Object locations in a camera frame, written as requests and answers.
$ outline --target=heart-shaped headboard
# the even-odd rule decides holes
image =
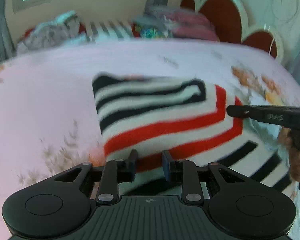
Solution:
[[[283,59],[281,37],[266,24],[249,26],[240,0],[182,0],[180,7],[204,14],[215,26],[221,42],[244,44],[264,50],[279,63]]]

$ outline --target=bed sheet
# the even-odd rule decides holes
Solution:
[[[1,216],[13,192],[102,154],[91,82],[117,75],[197,77],[218,84],[244,103],[300,106],[300,87],[268,54],[208,41],[122,41],[58,48],[0,66],[0,240],[10,232]],[[273,126],[258,126],[279,147]],[[285,149],[279,147],[282,154]],[[300,239],[297,219],[290,231]]]

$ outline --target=handheld black device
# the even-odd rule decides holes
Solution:
[[[227,113],[233,117],[251,118],[258,122],[291,128],[290,135],[293,138],[294,146],[300,150],[300,107],[228,106]]]
[[[196,167],[164,151],[165,178],[182,185],[181,198],[119,197],[118,183],[134,180],[137,158],[133,150],[127,160],[104,167],[82,163],[14,193],[2,208],[11,240],[290,239],[292,200],[218,163]],[[90,199],[95,181],[98,193]]]

